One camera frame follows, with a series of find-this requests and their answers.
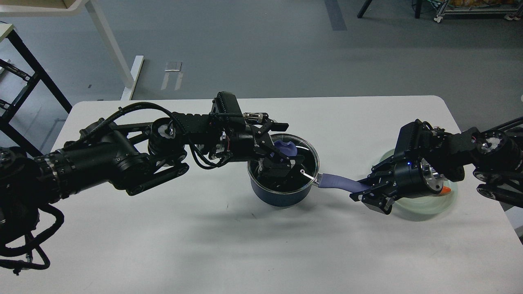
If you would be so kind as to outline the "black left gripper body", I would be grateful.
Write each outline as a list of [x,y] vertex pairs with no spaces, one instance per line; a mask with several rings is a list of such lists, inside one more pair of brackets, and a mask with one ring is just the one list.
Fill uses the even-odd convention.
[[225,142],[221,162],[248,162],[266,156],[266,139],[260,127],[248,123],[224,125]]

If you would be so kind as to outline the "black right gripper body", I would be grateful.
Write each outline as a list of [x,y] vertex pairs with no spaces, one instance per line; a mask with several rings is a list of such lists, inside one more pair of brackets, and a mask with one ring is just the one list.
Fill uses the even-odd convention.
[[388,196],[394,198],[420,198],[437,195],[443,189],[443,175],[424,158],[420,160],[392,161],[392,187]]

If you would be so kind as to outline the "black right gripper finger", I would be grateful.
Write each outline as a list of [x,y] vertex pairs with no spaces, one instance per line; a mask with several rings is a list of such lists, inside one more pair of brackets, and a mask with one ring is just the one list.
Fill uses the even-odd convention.
[[374,166],[366,178],[357,181],[365,189],[384,189],[396,186],[395,165]]
[[351,192],[349,197],[355,202],[362,202],[367,208],[385,215],[389,215],[395,203],[393,196],[384,194],[374,187],[364,187],[358,192]]

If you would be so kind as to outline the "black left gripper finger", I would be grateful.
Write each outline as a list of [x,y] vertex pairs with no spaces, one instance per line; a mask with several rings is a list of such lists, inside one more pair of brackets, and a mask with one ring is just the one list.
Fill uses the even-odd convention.
[[272,152],[259,162],[257,177],[259,179],[286,179],[295,165],[300,165],[305,156],[299,154],[293,141],[276,141],[273,143],[279,153]]
[[251,130],[254,141],[268,141],[270,131],[286,131],[289,127],[288,123],[275,122],[273,120],[265,120],[262,122],[251,121]]

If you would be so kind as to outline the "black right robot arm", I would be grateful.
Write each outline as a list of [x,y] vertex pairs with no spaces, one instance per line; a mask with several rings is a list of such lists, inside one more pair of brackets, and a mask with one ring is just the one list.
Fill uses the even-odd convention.
[[465,166],[481,181],[477,192],[489,199],[522,207],[522,129],[518,118],[496,128],[451,134],[419,119],[404,125],[394,153],[379,162],[359,182],[362,190],[351,192],[353,201],[390,214],[402,198],[436,196],[443,182],[460,182]]

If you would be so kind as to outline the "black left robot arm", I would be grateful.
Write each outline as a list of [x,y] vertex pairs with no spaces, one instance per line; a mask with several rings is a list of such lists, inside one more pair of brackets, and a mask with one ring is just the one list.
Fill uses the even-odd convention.
[[44,270],[41,248],[64,223],[53,206],[102,183],[134,196],[188,172],[189,147],[202,169],[259,162],[261,174],[284,179],[305,157],[292,143],[273,142],[285,131],[265,112],[241,112],[214,102],[207,115],[171,112],[137,102],[80,131],[62,149],[30,158],[21,147],[1,148],[1,266],[19,275]]

